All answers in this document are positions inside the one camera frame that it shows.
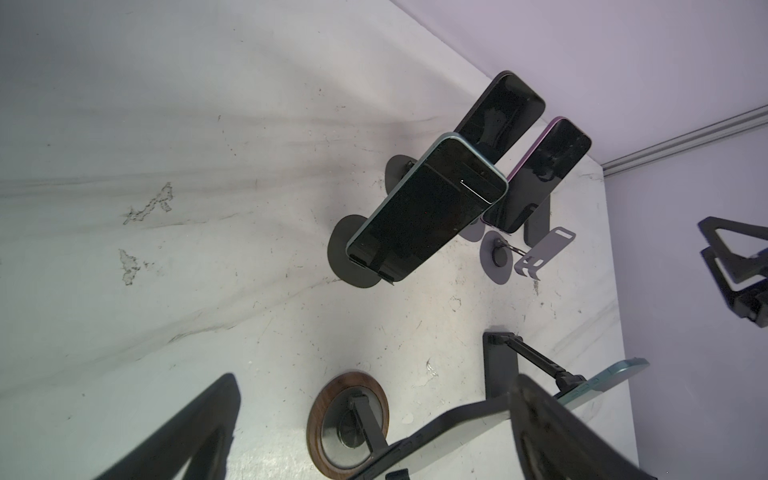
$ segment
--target phone screen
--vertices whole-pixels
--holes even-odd
[[[507,233],[517,231],[591,146],[592,140],[568,119],[558,120],[510,179],[504,199],[485,212],[483,220]]]
[[[506,189],[506,179],[466,144],[441,139],[363,224],[347,255],[385,280],[400,281]]]
[[[495,164],[544,113],[545,103],[510,71],[496,75],[455,132]]]

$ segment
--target wall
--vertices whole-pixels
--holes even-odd
[[[490,78],[520,75],[601,164],[768,104],[764,0],[392,1]]]
[[[708,216],[768,226],[766,151],[762,127],[605,182],[624,348],[651,364],[630,380],[638,456],[659,478],[768,469],[768,330],[726,308],[697,228]]]

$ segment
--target marble table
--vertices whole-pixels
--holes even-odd
[[[243,397],[228,478],[321,478],[307,415],[348,369],[383,386],[392,441],[483,398],[489,327],[587,377],[624,358],[588,158],[552,196],[552,226],[578,238],[538,283],[496,285],[460,237],[395,286],[334,277],[335,223],[373,212],[387,159],[418,157],[489,82],[391,3],[7,13],[0,478],[90,478],[225,372]],[[576,413],[637,461],[626,385]],[[415,478],[521,478],[513,451],[500,425]]]

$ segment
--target smartphone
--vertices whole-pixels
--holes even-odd
[[[509,189],[483,221],[513,233],[587,154],[592,140],[570,120],[555,118],[508,175]]]
[[[454,130],[492,164],[539,119],[544,100],[510,71],[496,75]]]
[[[440,136],[346,245],[347,256],[398,282],[504,197],[508,184],[461,135]]]

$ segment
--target light blue phone edge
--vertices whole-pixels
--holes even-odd
[[[472,154],[474,154],[477,158],[479,158],[483,163],[488,165],[491,168],[491,171],[493,171],[497,177],[499,177],[504,181],[504,185],[505,185],[504,193],[499,197],[499,200],[501,200],[506,196],[507,190],[509,189],[509,183],[507,183],[507,177],[504,174],[502,174],[500,171],[498,171],[498,168],[496,168],[494,164],[489,162],[488,159],[485,158],[480,152],[478,152],[477,149],[474,148],[469,142],[467,142],[467,140],[464,139],[464,137],[457,134],[456,132],[451,131],[451,132],[442,134],[437,138],[437,140],[435,140],[435,143],[432,144],[432,146],[422,155],[422,157],[419,158],[419,161],[416,162],[416,164],[410,170],[408,170],[408,173],[400,180],[400,182],[397,183],[397,185],[395,185],[395,188],[392,189],[392,192],[390,192],[389,195],[386,196],[384,201],[379,205],[378,208],[376,208],[373,211],[370,217],[366,218],[366,221],[355,232],[355,234],[352,235],[352,238],[349,239],[349,241],[346,243],[346,247],[344,247],[344,253],[346,253],[347,256],[349,256],[349,252],[348,252],[349,246],[352,245],[355,240],[357,240],[357,237],[359,237],[362,231],[365,230],[365,228],[368,226],[369,223],[371,223],[371,219],[379,214],[382,208],[384,208],[384,206],[387,205],[387,203],[389,202],[389,199],[391,199],[392,197],[395,196],[395,194],[397,194],[398,190],[400,190],[400,187],[402,187],[402,185],[405,184],[405,182],[411,177],[411,175],[413,175],[414,172],[416,172],[417,168],[420,168],[422,164],[424,164],[426,159],[437,148],[437,146],[440,145],[443,141],[448,140],[449,138],[454,138],[462,142],[472,152]],[[488,208],[483,210],[483,213],[480,214],[480,217],[483,216],[483,214],[486,212]]]

